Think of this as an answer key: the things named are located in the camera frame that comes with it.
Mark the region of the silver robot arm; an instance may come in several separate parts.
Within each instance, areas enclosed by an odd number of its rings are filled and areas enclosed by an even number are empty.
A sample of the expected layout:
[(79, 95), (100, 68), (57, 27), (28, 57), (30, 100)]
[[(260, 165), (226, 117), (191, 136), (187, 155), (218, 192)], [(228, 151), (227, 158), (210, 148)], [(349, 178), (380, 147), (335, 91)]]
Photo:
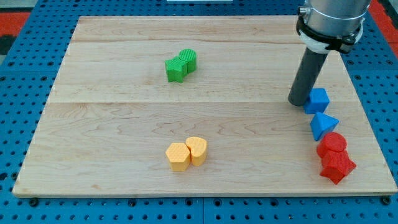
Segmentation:
[(309, 50), (347, 54), (363, 34), (370, 0), (305, 0), (297, 9), (296, 30)]

